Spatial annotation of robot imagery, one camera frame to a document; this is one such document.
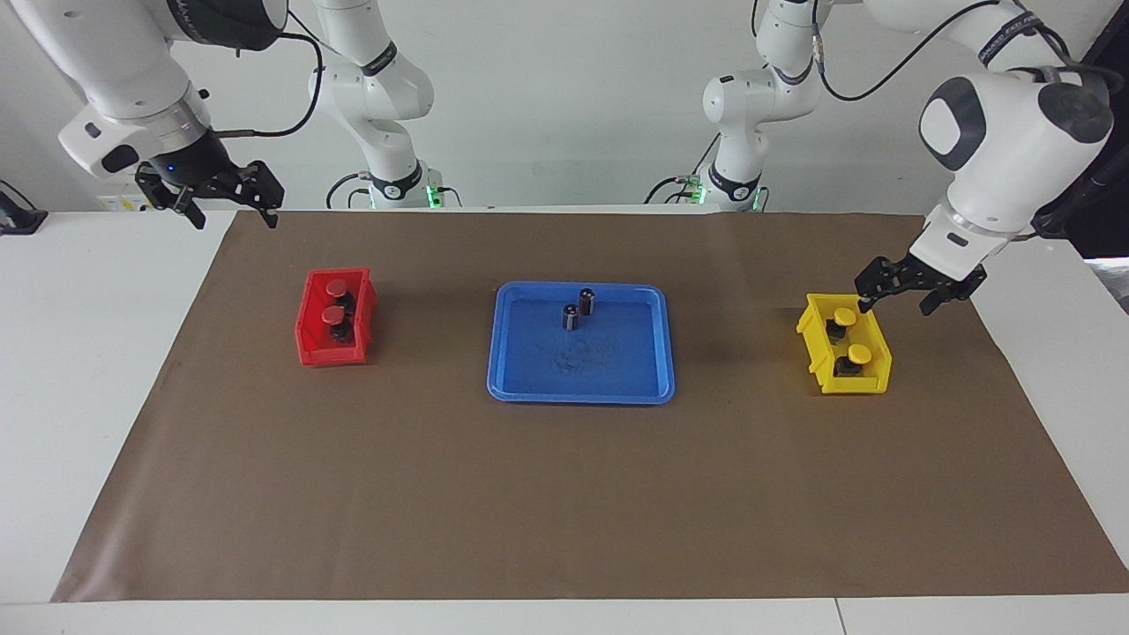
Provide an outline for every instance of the black cable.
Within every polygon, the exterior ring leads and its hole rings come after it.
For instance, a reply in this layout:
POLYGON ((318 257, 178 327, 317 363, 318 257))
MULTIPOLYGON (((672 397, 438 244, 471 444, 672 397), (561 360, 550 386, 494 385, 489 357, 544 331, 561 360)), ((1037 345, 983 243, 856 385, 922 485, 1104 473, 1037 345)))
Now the black cable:
POLYGON ((463 197, 458 195, 458 190, 454 188, 439 188, 440 192, 453 192, 455 194, 455 200, 458 201, 458 207, 463 207, 463 197))
POLYGON ((1047 214, 1035 216, 1032 226, 1044 238, 1067 238, 1067 223, 1075 214, 1106 200, 1129 175, 1129 146, 1108 159, 1088 176, 1080 176, 1067 190, 1058 206, 1047 214))
POLYGON ((330 46, 329 44, 325 43, 324 40, 322 40, 317 35, 315 35, 314 32, 310 31, 308 26, 306 26, 306 23, 301 21, 301 18, 299 18, 297 14, 295 14, 294 11, 287 9, 286 15, 290 16, 291 18, 294 18, 294 21, 298 23, 298 26, 301 27, 301 29, 305 31, 307 35, 309 35, 310 37, 313 37, 314 40, 316 40, 318 44, 321 44, 325 49, 329 49, 330 51, 336 53, 338 55, 341 55, 340 51, 338 51, 333 46, 330 46))
POLYGON ((1049 26, 1042 26, 1039 28, 1039 33, 1050 36, 1058 44, 1060 56, 1070 58, 1070 47, 1066 45, 1066 40, 1062 40, 1062 36, 1057 31, 1049 26))
POLYGON ((352 181, 353 179, 365 179, 366 176, 368 176, 368 174, 365 172, 353 172, 351 174, 347 174, 341 179, 339 179, 338 182, 334 183, 333 186, 330 188, 330 191, 326 192, 325 194, 325 209, 333 209, 333 194, 335 194, 338 190, 341 189, 342 185, 352 181))
MULTIPOLYGON (((1030 72, 1031 75, 1035 76, 1038 78, 1038 81, 1050 81, 1050 78, 1047 77, 1045 71, 1048 70, 1048 68, 1045 67, 1044 68, 1015 67, 1007 70, 1009 71, 1022 70, 1023 72, 1030 72)), ((1095 67, 1091 64, 1066 64, 1061 67, 1049 67, 1049 70, 1056 70, 1059 72, 1077 72, 1079 75, 1084 72, 1092 72, 1094 75, 1100 75, 1102 76, 1102 79, 1106 80, 1105 88, 1106 90, 1109 90, 1110 95, 1115 95, 1120 93, 1121 89, 1124 88, 1126 86, 1124 77, 1122 77, 1120 72, 1110 70, 1108 68, 1095 67)))
MULTIPOLYGON (((982 2, 975 2, 973 5, 969 5, 968 7, 961 9, 960 11, 956 11, 955 14, 953 14, 952 16, 949 16, 945 21, 940 23, 939 25, 937 25, 936 28, 934 28, 931 32, 929 32, 929 35, 926 35, 925 40, 922 40, 920 43, 918 43, 918 45, 914 46, 913 50, 910 51, 909 54, 905 55, 905 58, 903 58, 902 61, 899 62, 898 66, 895 66, 893 68, 893 70, 891 70, 889 73, 886 73, 886 76, 883 77, 877 84, 875 84, 874 86, 872 86, 867 90, 865 90, 863 93, 859 93, 858 95, 849 95, 849 96, 848 95, 842 95, 838 90, 835 90, 834 88, 832 88, 831 84, 828 81, 826 71, 824 69, 824 66, 823 66, 822 61, 817 64, 819 66, 819 71, 820 71, 820 80, 823 81, 823 87, 828 89, 828 93, 830 93, 837 99, 840 99, 842 102, 858 102, 859 99, 865 99, 866 97, 869 97, 875 92, 877 92, 879 88, 882 88, 883 86, 885 86, 887 81, 890 81, 891 79, 893 79, 894 76, 899 73, 899 71, 901 71, 903 68, 905 68, 905 64, 910 63, 910 60, 912 60, 914 56, 917 56, 917 54, 920 53, 921 50, 925 49, 925 46, 927 44, 929 44, 929 42, 933 41, 934 37, 937 37, 937 35, 939 35, 942 31, 945 31, 945 28, 948 25, 953 24, 954 21, 956 21, 957 19, 960 19, 961 17, 963 17, 965 14, 974 11, 974 10, 981 8, 981 7, 989 7, 989 6, 992 6, 992 5, 999 5, 999 2, 1000 2, 1000 0, 983 0, 982 2)), ((815 0, 814 2, 812 2, 812 24, 813 25, 816 24, 816 20, 815 20, 815 15, 816 14, 815 14, 815 11, 819 8, 819 6, 820 6, 820 0, 815 0)))
POLYGON ((698 165, 695 165, 694 168, 690 171, 690 174, 698 174, 698 171, 701 169, 702 164, 706 163, 706 157, 709 156, 709 151, 712 150, 714 146, 716 146, 717 142, 720 140, 721 140, 721 133, 718 132, 717 134, 714 136, 714 140, 709 142, 709 147, 706 148, 706 151, 702 153, 702 158, 698 159, 698 165))
POLYGON ((651 188, 650 193, 647 194, 646 199, 644 199, 642 205, 649 203, 650 199, 654 199, 655 194, 657 194, 658 191, 662 190, 664 186, 669 185, 671 183, 677 183, 677 182, 679 182, 679 177, 677 176, 671 176, 669 179, 663 179, 662 181, 658 182, 657 185, 655 185, 654 188, 651 188))
POLYGON ((32 199, 27 198, 27 194, 25 194, 24 192, 20 192, 19 188, 17 188, 17 186, 12 185, 11 183, 5 181, 3 179, 0 179, 0 185, 3 185, 5 188, 8 188, 12 192, 15 192, 16 195, 18 195, 19 198, 24 199, 24 202, 27 203, 27 207, 32 208, 33 210, 37 209, 35 207, 35 203, 32 202, 32 199))
POLYGON ((1102 76, 1102 79, 1106 80, 1106 87, 1110 90, 1110 95, 1115 95, 1126 87, 1126 78, 1122 77, 1120 72, 1108 68, 1095 67, 1092 64, 1064 64, 1056 67, 1056 70, 1062 72, 1092 72, 1094 75, 1100 75, 1102 76))
POLYGON ((349 202, 347 203, 349 206, 349 209, 352 209, 352 198, 353 197, 356 197, 357 194, 367 194, 367 193, 368 193, 368 189, 366 189, 366 188, 358 188, 358 189, 353 190, 352 192, 349 192, 349 202))
MULTIPOLYGON (((1015 3, 1016 7, 1023 9, 1024 11, 1027 10, 1027 8, 1023 5, 1023 2, 1021 0, 1012 0, 1012 2, 1015 3)), ((1066 45, 1066 40, 1062 40, 1062 36, 1059 35, 1059 33, 1057 31, 1054 31, 1053 28, 1051 28, 1051 27, 1049 27, 1049 26, 1047 26, 1044 24, 1036 26, 1035 31, 1038 31, 1041 35, 1043 35, 1045 37, 1050 37, 1051 40, 1053 40, 1054 44, 1058 45, 1058 51, 1056 51, 1058 53, 1058 56, 1059 58, 1067 58, 1067 59, 1065 59, 1062 61, 1069 63, 1069 61, 1070 61, 1070 59, 1069 59, 1070 58, 1070 47, 1066 45)))
POLYGON ((309 108, 306 110, 305 116, 303 116, 301 121, 299 121, 295 125, 286 130, 280 130, 278 132, 263 132, 260 130, 224 130, 216 133, 216 136, 219 137, 220 139, 246 138, 246 137, 266 137, 266 138, 289 137, 290 134, 294 134, 295 132, 301 130, 306 125, 306 123, 309 122, 309 119, 314 116, 314 111, 317 110, 317 99, 322 96, 322 76, 325 73, 325 58, 322 55, 322 46, 317 43, 317 40, 308 35, 303 35, 300 33, 281 33, 279 34, 279 37, 282 40, 300 40, 303 42, 308 42, 309 45, 314 47, 314 51, 317 53, 317 68, 314 71, 317 75, 317 80, 314 82, 314 95, 309 99, 309 108))
POLYGON ((692 193, 690 193, 690 192, 674 192, 674 193, 673 193, 673 194, 671 194, 669 197, 666 197, 666 200, 665 200, 665 201, 663 201, 663 203, 664 203, 664 205, 665 205, 665 203, 669 203, 669 202, 671 202, 671 201, 673 201, 674 199, 689 199, 689 198, 691 198, 691 197, 693 197, 693 194, 692 194, 692 193))

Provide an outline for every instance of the yellow cap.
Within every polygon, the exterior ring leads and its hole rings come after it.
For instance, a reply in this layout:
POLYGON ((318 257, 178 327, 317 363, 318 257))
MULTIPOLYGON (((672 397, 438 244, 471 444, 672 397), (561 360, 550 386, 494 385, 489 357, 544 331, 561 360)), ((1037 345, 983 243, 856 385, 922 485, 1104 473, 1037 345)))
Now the yellow cap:
POLYGON ((863 366, 865 364, 869 364, 870 360, 874 359, 874 355, 870 354, 869 348, 860 343, 852 343, 850 345, 850 348, 847 349, 847 358, 852 363, 863 366))
POLYGON ((854 327, 857 321, 858 318, 850 308, 843 306, 835 310, 835 324, 840 327, 854 327))

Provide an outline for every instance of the white table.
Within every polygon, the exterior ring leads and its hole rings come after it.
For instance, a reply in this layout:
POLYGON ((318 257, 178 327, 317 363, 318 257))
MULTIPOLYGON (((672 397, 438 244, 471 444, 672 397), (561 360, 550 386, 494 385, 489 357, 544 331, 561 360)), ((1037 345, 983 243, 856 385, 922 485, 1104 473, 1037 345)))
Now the white table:
MULTIPOLYGON (((60 214, 0 238, 0 634, 1129 633, 1129 595, 47 604, 231 217, 60 214)), ((1065 243, 988 270, 975 306, 1129 562, 1129 316, 1065 243)))

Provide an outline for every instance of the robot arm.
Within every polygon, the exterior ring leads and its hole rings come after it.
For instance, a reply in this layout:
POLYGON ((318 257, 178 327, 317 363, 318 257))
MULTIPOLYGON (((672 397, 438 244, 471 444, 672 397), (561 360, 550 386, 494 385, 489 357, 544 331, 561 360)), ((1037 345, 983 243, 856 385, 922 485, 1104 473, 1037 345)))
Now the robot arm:
MULTIPOLYGON (((285 36, 287 0, 12 3, 40 45, 87 95, 87 107, 60 133, 79 165, 103 179, 138 166, 135 180, 154 207, 172 208, 198 228, 204 224, 193 202, 199 198, 253 207, 275 226, 283 188, 262 162, 231 163, 211 128, 203 95, 169 46, 192 41, 264 50, 285 36)), ((374 197, 388 207, 427 206, 428 185, 441 177, 415 158, 395 120, 428 113, 430 81, 397 53, 376 2, 315 3, 332 45, 352 62, 325 70, 321 110, 360 143, 374 197)))
MULTIPOLYGON (((970 5, 866 2, 878 23, 913 33, 970 5)), ((930 96, 920 136, 953 183, 905 258, 877 258, 856 278, 864 312, 907 290, 929 292, 926 315, 968 299, 987 277, 981 261, 1023 233, 1105 145, 1113 115, 1104 81, 1052 46, 1040 25, 1022 6, 1000 2, 942 32, 975 51, 988 72, 952 78, 930 96)))
POLYGON ((318 108, 364 151, 369 195, 377 207, 428 207, 429 190, 441 186, 441 175, 417 158, 411 137, 397 121, 431 111, 431 81, 399 52, 376 2, 314 0, 314 5, 329 44, 350 62, 325 69, 318 108))
POLYGON ((254 207, 273 226, 282 186, 261 162, 247 167, 231 163, 211 130, 201 95, 168 47, 174 40, 193 40, 265 49, 282 32, 286 0, 222 8, 207 0, 12 5, 40 45, 87 95, 88 106, 59 136, 79 165, 106 177, 143 160, 138 183, 154 205, 174 208, 198 227, 204 219, 193 198, 254 207))
MULTIPOLYGON (((698 175, 703 202, 723 210, 754 205, 769 148, 760 124, 798 119, 819 105, 822 88, 813 68, 812 2, 769 2, 756 38, 768 66, 715 78, 706 87, 706 116, 718 124, 721 139, 714 163, 698 175)), ((830 11, 831 2, 825 1, 817 16, 821 24, 830 11)))

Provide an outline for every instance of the blue tray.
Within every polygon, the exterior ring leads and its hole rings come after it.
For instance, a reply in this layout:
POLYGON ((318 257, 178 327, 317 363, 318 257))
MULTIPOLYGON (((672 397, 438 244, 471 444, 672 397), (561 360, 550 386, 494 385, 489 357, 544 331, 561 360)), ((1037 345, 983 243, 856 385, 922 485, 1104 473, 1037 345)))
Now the blue tray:
POLYGON ((501 401, 658 406, 674 397, 663 292, 647 285, 507 282, 498 289, 487 377, 501 401), (592 315, 561 325, 580 289, 592 315))

